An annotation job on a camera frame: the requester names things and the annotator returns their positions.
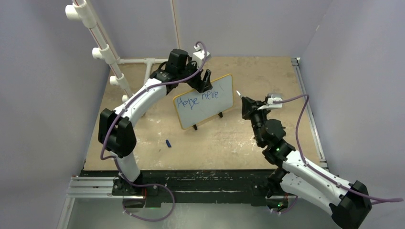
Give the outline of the blue marker cap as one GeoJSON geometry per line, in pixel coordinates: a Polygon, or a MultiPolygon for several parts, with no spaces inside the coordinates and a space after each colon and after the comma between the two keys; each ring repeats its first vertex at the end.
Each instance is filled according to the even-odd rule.
{"type": "Polygon", "coordinates": [[[168,139],[166,139],[165,142],[166,142],[166,145],[167,145],[168,148],[171,148],[171,147],[172,147],[172,146],[171,146],[171,143],[170,143],[170,141],[169,141],[168,139]]]}

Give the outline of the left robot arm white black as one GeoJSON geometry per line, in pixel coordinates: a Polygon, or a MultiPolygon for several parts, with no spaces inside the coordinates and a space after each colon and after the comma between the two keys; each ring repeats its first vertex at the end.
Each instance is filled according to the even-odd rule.
{"type": "Polygon", "coordinates": [[[185,50],[173,49],[167,61],[153,71],[144,85],[122,105],[100,113],[98,141],[102,144],[101,160],[113,159],[119,176],[125,180],[124,189],[130,195],[141,192],[142,173],[134,159],[137,139],[134,126],[147,110],[169,94],[180,83],[188,84],[202,93],[212,89],[211,71],[203,69],[211,53],[200,45],[189,55],[185,50]]]}

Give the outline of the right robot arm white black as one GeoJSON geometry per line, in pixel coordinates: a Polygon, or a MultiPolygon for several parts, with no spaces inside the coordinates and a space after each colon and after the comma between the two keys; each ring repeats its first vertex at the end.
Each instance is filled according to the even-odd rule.
{"type": "Polygon", "coordinates": [[[251,122],[256,145],[277,166],[269,177],[268,195],[296,195],[325,211],[340,228],[358,229],[372,209],[366,185],[330,173],[284,140],[281,121],[267,118],[270,104],[246,96],[241,101],[242,118],[251,122]]]}

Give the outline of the yellow framed whiteboard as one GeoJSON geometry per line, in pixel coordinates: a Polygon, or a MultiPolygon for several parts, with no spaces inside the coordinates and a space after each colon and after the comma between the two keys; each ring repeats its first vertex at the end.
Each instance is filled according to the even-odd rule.
{"type": "Polygon", "coordinates": [[[227,74],[212,81],[213,88],[199,93],[191,90],[173,98],[173,105],[185,130],[234,106],[233,76],[227,74]]]}

